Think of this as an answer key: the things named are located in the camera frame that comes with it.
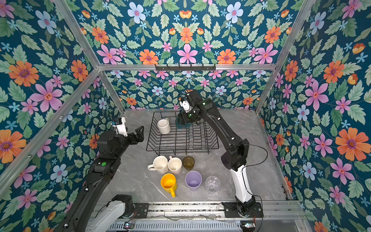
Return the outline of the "white mug red inside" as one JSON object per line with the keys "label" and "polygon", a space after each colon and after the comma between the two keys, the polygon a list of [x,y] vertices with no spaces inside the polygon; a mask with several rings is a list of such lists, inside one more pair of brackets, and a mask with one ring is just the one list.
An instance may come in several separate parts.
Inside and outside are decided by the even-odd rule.
{"label": "white mug red inside", "polygon": [[162,135],[169,134],[171,131],[171,126],[168,118],[159,120],[157,122],[157,127]]}

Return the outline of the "cream faceted mug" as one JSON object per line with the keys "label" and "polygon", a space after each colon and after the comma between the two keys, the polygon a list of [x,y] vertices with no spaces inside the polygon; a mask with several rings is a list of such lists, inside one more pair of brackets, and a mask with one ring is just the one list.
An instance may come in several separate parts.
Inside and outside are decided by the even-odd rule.
{"label": "cream faceted mug", "polygon": [[165,156],[158,156],[153,160],[152,164],[148,165],[147,169],[164,175],[169,172],[168,159]]}

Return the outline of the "dark green mug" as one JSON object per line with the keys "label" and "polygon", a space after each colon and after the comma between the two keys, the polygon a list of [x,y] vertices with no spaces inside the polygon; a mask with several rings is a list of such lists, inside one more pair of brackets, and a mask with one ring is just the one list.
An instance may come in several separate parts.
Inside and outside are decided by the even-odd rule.
{"label": "dark green mug", "polygon": [[176,118],[175,120],[175,125],[178,129],[187,129],[189,128],[192,124],[191,123],[186,123],[186,124],[183,124],[180,120],[180,118]]}

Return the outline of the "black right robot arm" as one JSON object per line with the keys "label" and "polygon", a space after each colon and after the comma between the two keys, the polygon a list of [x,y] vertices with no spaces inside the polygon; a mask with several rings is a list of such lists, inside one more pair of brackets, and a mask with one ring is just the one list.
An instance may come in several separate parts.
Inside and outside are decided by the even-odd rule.
{"label": "black right robot arm", "polygon": [[221,116],[216,104],[210,98],[202,98],[193,90],[179,100],[181,111],[177,116],[182,126],[200,120],[207,122],[221,140],[226,152],[221,156],[223,165],[230,170],[236,189],[237,211],[241,216],[248,216],[253,211],[256,199],[248,183],[245,170],[250,148],[247,139],[242,139]]}

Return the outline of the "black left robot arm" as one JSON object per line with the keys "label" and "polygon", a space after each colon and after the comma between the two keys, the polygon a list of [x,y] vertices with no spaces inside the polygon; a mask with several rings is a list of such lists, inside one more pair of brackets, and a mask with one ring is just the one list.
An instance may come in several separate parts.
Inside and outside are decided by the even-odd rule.
{"label": "black left robot arm", "polygon": [[100,196],[121,164],[121,156],[130,145],[144,141],[144,129],[145,127],[141,126],[127,137],[115,130],[101,134],[97,141],[100,155],[92,163],[82,190],[62,222],[56,227],[56,232],[85,231]]}

